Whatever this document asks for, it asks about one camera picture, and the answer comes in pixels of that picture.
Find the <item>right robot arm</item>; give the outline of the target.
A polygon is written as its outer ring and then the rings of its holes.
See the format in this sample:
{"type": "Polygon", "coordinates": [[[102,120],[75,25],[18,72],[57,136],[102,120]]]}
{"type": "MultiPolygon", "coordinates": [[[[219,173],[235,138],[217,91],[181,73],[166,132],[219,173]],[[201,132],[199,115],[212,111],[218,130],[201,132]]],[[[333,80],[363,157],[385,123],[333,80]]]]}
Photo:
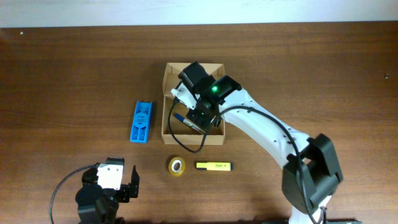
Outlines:
{"type": "Polygon", "coordinates": [[[207,136],[225,121],[262,146],[282,168],[282,192],[292,205],[289,223],[326,223],[326,205],[343,181],[332,140],[324,134],[312,138],[285,124],[258,104],[231,77],[215,79],[198,62],[178,75],[172,89],[175,103],[207,136]]]}

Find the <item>blue whiteboard marker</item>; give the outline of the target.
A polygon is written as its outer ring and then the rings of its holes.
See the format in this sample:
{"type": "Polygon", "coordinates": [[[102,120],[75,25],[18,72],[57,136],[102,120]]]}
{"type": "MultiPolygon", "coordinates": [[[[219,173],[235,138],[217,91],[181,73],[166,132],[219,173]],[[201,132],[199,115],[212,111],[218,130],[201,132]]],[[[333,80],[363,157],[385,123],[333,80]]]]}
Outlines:
{"type": "Polygon", "coordinates": [[[187,118],[183,117],[182,115],[175,113],[174,117],[176,119],[178,119],[181,123],[183,123],[184,125],[188,126],[190,129],[200,133],[200,134],[204,134],[205,132],[199,128],[197,125],[195,125],[193,122],[191,122],[190,120],[188,120],[187,118]]]}

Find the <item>yellow highlighter pen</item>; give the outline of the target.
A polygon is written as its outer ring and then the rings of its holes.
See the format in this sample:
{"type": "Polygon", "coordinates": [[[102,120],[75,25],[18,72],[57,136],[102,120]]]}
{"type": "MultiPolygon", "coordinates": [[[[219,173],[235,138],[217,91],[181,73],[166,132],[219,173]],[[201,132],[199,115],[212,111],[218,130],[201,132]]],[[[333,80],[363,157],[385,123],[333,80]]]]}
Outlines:
{"type": "Polygon", "coordinates": [[[232,171],[234,169],[231,162],[197,162],[195,168],[212,171],[232,171]]]}

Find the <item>blue magnetic whiteboard duster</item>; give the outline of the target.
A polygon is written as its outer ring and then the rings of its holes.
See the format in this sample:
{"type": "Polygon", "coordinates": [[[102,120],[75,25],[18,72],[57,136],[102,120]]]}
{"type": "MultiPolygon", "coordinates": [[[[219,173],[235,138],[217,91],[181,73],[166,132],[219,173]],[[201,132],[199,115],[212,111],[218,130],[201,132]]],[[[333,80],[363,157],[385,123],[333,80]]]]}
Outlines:
{"type": "Polygon", "coordinates": [[[153,102],[138,101],[134,110],[130,141],[146,144],[149,138],[153,102]]]}

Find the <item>yellow adhesive tape roll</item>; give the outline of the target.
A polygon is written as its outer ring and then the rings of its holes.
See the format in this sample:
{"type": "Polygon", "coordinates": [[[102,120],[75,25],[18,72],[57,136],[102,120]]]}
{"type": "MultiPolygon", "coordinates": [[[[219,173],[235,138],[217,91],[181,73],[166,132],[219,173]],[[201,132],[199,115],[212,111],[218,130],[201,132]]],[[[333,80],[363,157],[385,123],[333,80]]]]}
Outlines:
{"type": "Polygon", "coordinates": [[[169,172],[174,177],[180,177],[185,172],[185,161],[181,157],[174,157],[169,162],[169,172]]]}

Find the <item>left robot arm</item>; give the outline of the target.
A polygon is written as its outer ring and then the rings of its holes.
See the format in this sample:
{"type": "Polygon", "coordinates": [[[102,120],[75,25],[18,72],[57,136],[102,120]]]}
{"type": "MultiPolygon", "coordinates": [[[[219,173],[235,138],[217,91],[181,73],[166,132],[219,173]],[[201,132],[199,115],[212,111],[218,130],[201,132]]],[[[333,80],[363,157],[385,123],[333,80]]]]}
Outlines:
{"type": "Polygon", "coordinates": [[[130,183],[123,184],[124,164],[121,157],[108,157],[104,163],[97,163],[83,173],[83,187],[75,196],[81,223],[126,222],[117,216],[119,205],[138,197],[140,177],[133,168],[130,183]]]}

